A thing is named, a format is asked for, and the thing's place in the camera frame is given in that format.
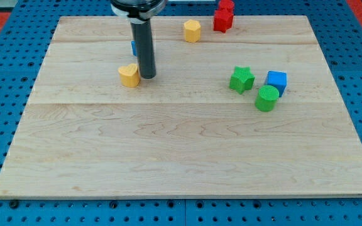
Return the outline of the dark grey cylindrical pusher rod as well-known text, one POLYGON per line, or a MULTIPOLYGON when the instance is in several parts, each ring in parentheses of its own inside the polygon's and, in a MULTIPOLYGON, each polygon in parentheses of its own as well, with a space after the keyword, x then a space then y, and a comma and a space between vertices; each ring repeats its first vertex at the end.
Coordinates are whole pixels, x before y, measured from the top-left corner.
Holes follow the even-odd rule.
POLYGON ((156 75, 155 52, 150 20, 141 24, 131 23, 140 76, 152 79, 156 75))

